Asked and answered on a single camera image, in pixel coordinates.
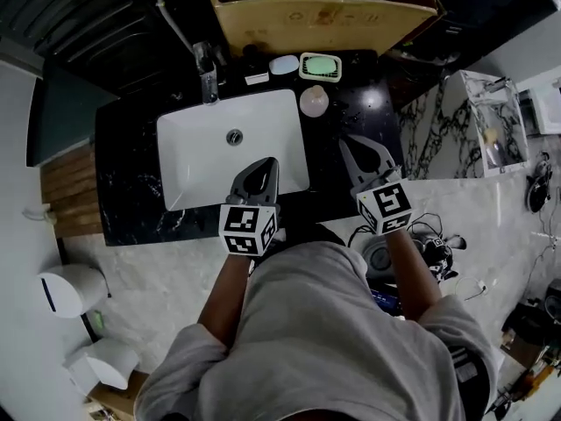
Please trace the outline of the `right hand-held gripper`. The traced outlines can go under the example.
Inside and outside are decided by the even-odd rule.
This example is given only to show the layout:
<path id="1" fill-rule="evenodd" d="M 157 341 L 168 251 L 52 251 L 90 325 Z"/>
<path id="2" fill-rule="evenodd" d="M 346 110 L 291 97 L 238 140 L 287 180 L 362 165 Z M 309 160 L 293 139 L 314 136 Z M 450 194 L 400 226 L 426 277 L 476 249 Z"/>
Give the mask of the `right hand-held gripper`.
<path id="1" fill-rule="evenodd" d="M 406 229 L 413 207 L 408 198 L 408 180 L 393 168 L 394 159 L 379 142 L 365 136 L 349 134 L 339 140 L 347 173 L 354 186 L 351 190 L 359 214 L 376 236 Z M 371 175 L 366 180 L 364 175 Z"/>

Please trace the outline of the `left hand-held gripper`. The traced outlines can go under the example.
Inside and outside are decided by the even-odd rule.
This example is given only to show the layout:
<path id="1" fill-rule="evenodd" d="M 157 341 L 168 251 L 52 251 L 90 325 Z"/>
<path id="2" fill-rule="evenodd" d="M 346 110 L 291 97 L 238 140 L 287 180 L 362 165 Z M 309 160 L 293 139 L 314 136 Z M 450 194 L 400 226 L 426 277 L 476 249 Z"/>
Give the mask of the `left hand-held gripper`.
<path id="1" fill-rule="evenodd" d="M 232 255 L 261 257 L 279 229 L 279 162 L 255 161 L 234 179 L 220 207 L 218 235 Z"/>

